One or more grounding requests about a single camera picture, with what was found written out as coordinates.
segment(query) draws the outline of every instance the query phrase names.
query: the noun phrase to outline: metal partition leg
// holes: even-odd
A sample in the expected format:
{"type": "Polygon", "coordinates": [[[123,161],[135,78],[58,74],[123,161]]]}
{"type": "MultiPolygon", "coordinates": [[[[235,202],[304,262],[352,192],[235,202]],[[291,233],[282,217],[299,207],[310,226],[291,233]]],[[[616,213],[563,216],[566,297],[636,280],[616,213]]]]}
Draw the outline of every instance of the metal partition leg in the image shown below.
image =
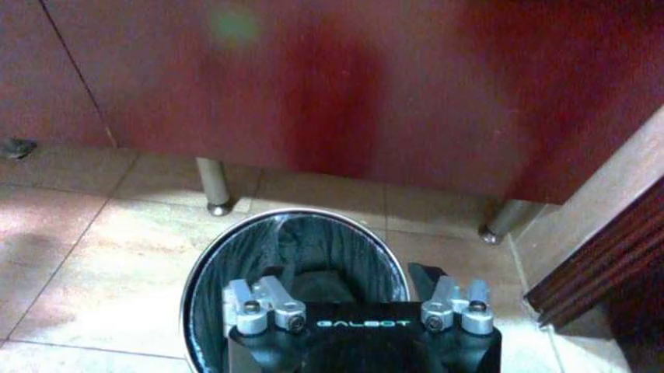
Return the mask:
{"type": "Polygon", "coordinates": [[[514,225],[521,221],[531,203],[525,200],[507,200],[498,214],[479,227],[479,237],[490,245],[498,245],[514,225]]]}
{"type": "Polygon", "coordinates": [[[207,210],[213,216],[223,216],[232,209],[225,187],[224,166],[219,161],[207,158],[196,158],[196,164],[207,197],[207,210]]]}

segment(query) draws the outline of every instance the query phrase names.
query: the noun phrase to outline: chrome support leg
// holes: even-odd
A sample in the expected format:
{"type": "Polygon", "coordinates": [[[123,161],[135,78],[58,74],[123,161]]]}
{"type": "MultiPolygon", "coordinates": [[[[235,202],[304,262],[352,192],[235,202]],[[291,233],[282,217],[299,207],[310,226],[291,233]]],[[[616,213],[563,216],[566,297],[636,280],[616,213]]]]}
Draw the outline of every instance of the chrome support leg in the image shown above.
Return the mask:
{"type": "Polygon", "coordinates": [[[8,159],[22,159],[37,147],[37,143],[21,138],[5,138],[0,143],[0,156],[8,159]]]}
{"type": "Polygon", "coordinates": [[[232,204],[225,187],[224,167],[219,161],[196,158],[197,173],[207,197],[207,211],[213,216],[229,213],[232,204]]]}
{"type": "Polygon", "coordinates": [[[526,214],[531,203],[525,200],[507,200],[498,214],[479,227],[479,237],[490,245],[498,245],[526,214]]]}

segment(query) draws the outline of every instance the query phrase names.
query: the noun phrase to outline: metal rim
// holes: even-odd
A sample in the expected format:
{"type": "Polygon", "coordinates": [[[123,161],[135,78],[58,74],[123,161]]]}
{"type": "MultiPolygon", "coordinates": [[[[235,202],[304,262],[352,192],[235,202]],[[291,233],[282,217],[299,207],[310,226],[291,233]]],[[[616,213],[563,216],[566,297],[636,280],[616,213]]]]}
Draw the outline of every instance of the metal rim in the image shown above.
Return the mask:
{"type": "Polygon", "coordinates": [[[209,255],[213,253],[213,250],[216,248],[217,242],[225,238],[227,236],[231,236],[232,234],[236,233],[237,230],[244,228],[247,225],[251,225],[259,220],[263,220],[264,218],[271,217],[272,215],[279,215],[279,214],[298,214],[298,213],[308,213],[308,214],[315,214],[324,216],[327,218],[335,219],[343,223],[346,223],[350,227],[358,229],[362,233],[364,233],[378,244],[379,247],[384,250],[384,253],[387,254],[390,260],[396,264],[398,267],[398,274],[400,276],[402,282],[403,282],[403,287],[406,289],[406,302],[410,301],[411,299],[411,294],[410,290],[407,288],[407,280],[406,280],[406,275],[403,274],[403,269],[402,269],[402,264],[399,263],[396,257],[394,256],[392,251],[387,247],[387,244],[382,241],[382,239],[356,221],[352,221],[350,218],[346,216],[336,214],[334,212],[326,211],[326,210],[319,210],[316,208],[306,208],[306,207],[291,207],[291,208],[280,208],[275,210],[266,211],[260,214],[255,214],[250,218],[246,218],[244,220],[239,221],[235,223],[229,228],[227,228],[211,241],[209,245],[207,248],[203,250],[200,253],[200,256],[196,259],[196,263],[192,266],[192,270],[188,273],[187,276],[187,281],[184,282],[184,287],[183,287],[183,296],[179,301],[179,337],[180,340],[183,341],[184,345],[184,351],[187,353],[185,359],[187,359],[187,364],[188,367],[192,371],[199,372],[200,370],[197,369],[197,366],[193,364],[191,353],[189,353],[189,346],[188,346],[188,338],[185,334],[185,306],[188,304],[189,300],[189,290],[191,286],[193,285],[193,281],[197,279],[197,276],[200,275],[201,269],[204,266],[204,262],[207,262],[209,255]]]}

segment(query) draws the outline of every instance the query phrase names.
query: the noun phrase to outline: wall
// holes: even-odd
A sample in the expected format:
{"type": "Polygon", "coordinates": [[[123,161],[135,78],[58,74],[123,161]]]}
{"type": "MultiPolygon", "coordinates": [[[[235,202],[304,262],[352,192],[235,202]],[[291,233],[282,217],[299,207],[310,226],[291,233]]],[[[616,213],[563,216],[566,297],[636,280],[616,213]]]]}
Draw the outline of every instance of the wall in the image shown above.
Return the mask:
{"type": "Polygon", "coordinates": [[[531,288],[664,176],[664,107],[562,206],[541,206],[510,239],[531,288]]]}

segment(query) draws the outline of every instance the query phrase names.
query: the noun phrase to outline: trash can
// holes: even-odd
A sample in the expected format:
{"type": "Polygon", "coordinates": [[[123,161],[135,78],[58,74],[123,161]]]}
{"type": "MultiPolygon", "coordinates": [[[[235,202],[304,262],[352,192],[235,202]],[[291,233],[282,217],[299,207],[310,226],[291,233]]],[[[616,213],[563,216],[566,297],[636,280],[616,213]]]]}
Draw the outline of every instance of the trash can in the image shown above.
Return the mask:
{"type": "Polygon", "coordinates": [[[180,329],[193,371],[228,371],[223,288],[231,280],[251,284],[267,274],[276,274],[303,302],[410,300],[394,255],[358,223],[312,209],[254,216],[215,239],[188,275],[180,329]]]}

